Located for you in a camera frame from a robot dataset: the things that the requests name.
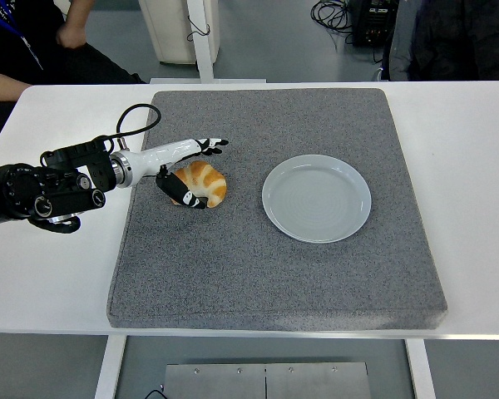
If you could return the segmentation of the person's left hand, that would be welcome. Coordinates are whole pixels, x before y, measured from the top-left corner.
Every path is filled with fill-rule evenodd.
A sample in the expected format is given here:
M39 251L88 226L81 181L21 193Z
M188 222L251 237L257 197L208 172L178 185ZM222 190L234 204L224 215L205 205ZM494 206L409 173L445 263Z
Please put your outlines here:
M77 49L86 44L86 23L67 19L57 30L57 43L65 48Z

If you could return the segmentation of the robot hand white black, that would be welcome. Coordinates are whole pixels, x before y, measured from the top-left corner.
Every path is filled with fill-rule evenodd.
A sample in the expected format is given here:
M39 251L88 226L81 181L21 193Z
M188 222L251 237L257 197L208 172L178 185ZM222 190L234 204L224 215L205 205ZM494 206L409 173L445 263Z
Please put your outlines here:
M136 185L145 176L154 176L157 186L173 203L196 209L214 208L227 193L225 177L204 161L193 161L175 172L170 167L195 155L213 155L228 141L217 138L189 139L133 153L121 150L112 156L121 167L117 185Z

